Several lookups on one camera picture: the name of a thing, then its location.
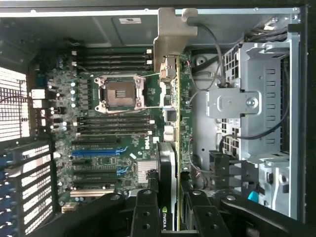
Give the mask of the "metal socket cover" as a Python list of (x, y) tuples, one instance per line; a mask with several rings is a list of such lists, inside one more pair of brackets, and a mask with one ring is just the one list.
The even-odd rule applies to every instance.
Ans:
[(135, 81), (135, 90), (136, 90), (134, 110), (139, 110), (145, 107), (145, 97), (143, 95), (143, 91), (145, 88), (146, 78), (141, 77), (140, 75), (134, 75), (133, 78)]

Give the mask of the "metal disk bay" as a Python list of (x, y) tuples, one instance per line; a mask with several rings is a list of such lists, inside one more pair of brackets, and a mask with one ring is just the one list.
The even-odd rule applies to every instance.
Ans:
[(194, 183), (231, 189), (298, 219), (298, 43), (246, 42), (218, 62), (197, 56), (186, 99), (192, 112), (183, 156)]

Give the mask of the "white expansion slot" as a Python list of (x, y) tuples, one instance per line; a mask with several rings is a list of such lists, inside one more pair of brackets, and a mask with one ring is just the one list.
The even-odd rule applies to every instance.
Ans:
[(114, 189), (80, 189), (70, 191), (71, 198), (101, 197), (113, 193)]

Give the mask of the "CPU socket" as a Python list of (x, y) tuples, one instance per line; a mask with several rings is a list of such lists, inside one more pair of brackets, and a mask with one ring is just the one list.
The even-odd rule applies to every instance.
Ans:
[(118, 74), (96, 77), (94, 83), (98, 87), (98, 105), (95, 110), (103, 114), (136, 111), (134, 110), (136, 98), (134, 75)]

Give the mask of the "silver chipset heat sink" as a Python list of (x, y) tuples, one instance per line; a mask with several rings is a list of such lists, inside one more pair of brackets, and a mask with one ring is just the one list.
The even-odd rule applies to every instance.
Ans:
[(157, 169), (156, 160), (139, 160), (137, 162), (137, 182), (139, 185), (148, 183), (146, 174), (152, 169)]

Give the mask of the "black RAM slot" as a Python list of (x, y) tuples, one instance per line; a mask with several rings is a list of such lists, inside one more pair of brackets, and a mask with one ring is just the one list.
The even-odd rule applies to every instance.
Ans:
[(108, 59), (140, 59), (151, 60), (151, 56), (146, 55), (81, 55), (76, 57), (77, 60), (108, 60)]
[(127, 119), (127, 120), (133, 120), (133, 119), (153, 119), (154, 117), (152, 115), (143, 115), (143, 114), (137, 114), (137, 115), (112, 115), (112, 116), (97, 116), (97, 117), (78, 117), (77, 121), (84, 121), (84, 120), (116, 120), (116, 119)]
[(152, 68), (144, 68), (144, 67), (107, 67), (107, 68), (84, 68), (77, 67), (77, 70), (90, 72), (90, 73), (98, 73), (98, 72), (150, 72), (153, 71)]
[(79, 126), (132, 126), (132, 125), (153, 125), (149, 121), (81, 121), (77, 122)]
[(152, 127), (114, 127), (114, 128), (105, 128), (105, 127), (84, 127), (78, 128), (78, 132), (136, 132), (136, 131), (148, 131), (152, 130)]
[(153, 53), (152, 48), (139, 48), (139, 47), (132, 47), (132, 48), (78, 48), (73, 49), (73, 51), (77, 52), (77, 55), (79, 54), (122, 54), (122, 53), (140, 53), (140, 54), (151, 54)]
[(98, 133), (98, 134), (83, 134), (76, 133), (76, 137), (106, 137), (106, 136), (141, 136), (141, 135), (152, 135), (152, 131), (146, 132), (130, 132), (130, 133)]
[(151, 66), (142, 61), (84, 61), (77, 62), (77, 65), (83, 67), (103, 67), (103, 66)]

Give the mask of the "green Dell motherboard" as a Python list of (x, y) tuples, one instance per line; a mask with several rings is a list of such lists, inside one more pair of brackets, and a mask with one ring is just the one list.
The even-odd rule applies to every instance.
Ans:
[[(144, 188), (147, 184), (137, 182), (137, 162), (139, 160), (156, 160), (158, 142), (162, 141), (164, 118), (162, 109), (141, 109), (134, 112), (118, 114), (103, 114), (95, 110), (98, 105), (98, 87), (94, 79), (102, 75), (137, 74), (140, 76), (154, 74), (150, 72), (98, 72), (90, 73), (77, 70), (77, 62), (84, 61), (142, 61), (151, 66), (97, 66), (84, 68), (107, 67), (153, 67), (153, 53), (143, 54), (151, 56), (151, 60), (140, 59), (108, 59), (108, 60), (77, 60), (81, 55), (141, 55), (136, 54), (79, 54), (74, 47), (43, 49), (35, 57), (34, 75), (36, 87), (32, 90), (33, 107), (36, 113), (36, 121), (33, 123), (34, 134), (49, 143), (53, 159), (53, 196), (63, 213), (85, 205), (98, 197), (70, 197), (70, 191), (80, 189), (114, 189), (114, 192), (127, 196), (136, 188)], [(186, 137), (191, 132), (190, 122), (193, 120), (192, 112), (186, 105), (186, 99), (192, 89), (190, 70), (194, 66), (192, 54), (189, 51), (180, 56), (181, 63), (181, 151), (189, 146)], [(161, 87), (159, 75), (146, 78), (145, 107), (160, 106)], [(116, 119), (116, 120), (92, 120), (92, 121), (149, 121), (153, 125), (130, 126), (79, 126), (78, 117), (97, 117), (112, 115), (152, 115), (152, 119)], [(152, 135), (141, 136), (106, 136), (106, 137), (76, 137), (78, 128), (84, 127), (152, 127)], [(82, 132), (83, 134), (98, 133), (130, 133), (130, 132)], [(84, 145), (76, 146), (74, 140), (114, 140), (120, 139), (120, 143), (112, 145)], [(117, 155), (98, 156), (72, 156), (74, 150), (116, 150)], [(91, 160), (91, 165), (72, 165), (76, 159)], [(107, 174), (82, 174), (74, 175), (74, 169), (116, 169), (117, 173)], [(74, 185), (74, 180), (80, 179), (118, 179), (115, 184), (105, 185)]]

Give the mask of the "open black PC case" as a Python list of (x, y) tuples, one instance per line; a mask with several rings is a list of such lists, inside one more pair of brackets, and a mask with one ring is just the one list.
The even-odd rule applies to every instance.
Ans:
[[(213, 55), (222, 62), (230, 49), (246, 42), (298, 43), (299, 217), (294, 220), (306, 225), (306, 237), (316, 237), (316, 66), (308, 63), (310, 46), (316, 47), (316, 40), (309, 40), (316, 34), (316, 14), (309, 12), (313, 2), (0, 0), (0, 237), (25, 237), (67, 213), (59, 210), (53, 196), (49, 143), (34, 134), (35, 57), (43, 49), (63, 47), (154, 50), (158, 9), (162, 7), (174, 8), (177, 16), (185, 8), (197, 10), (197, 16), (188, 19), (189, 26), (197, 28), (197, 36), (188, 41), (181, 53), (191, 52), (193, 63), (197, 56), (204, 55)], [(181, 151), (181, 173), (190, 174), (194, 189), (203, 190), (209, 197), (219, 191), (244, 197), (231, 189), (210, 192), (198, 187), (194, 183), (196, 175), (183, 154)], [(159, 184), (157, 194), (159, 207)], [(198, 234), (186, 229), (182, 219), (180, 230), (162, 230), (159, 208), (159, 237)]]

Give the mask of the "blue expansion slot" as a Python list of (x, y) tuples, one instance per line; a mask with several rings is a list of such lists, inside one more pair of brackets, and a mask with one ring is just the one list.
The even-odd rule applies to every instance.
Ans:
[(74, 150), (72, 156), (98, 156), (98, 155), (117, 155), (116, 150)]

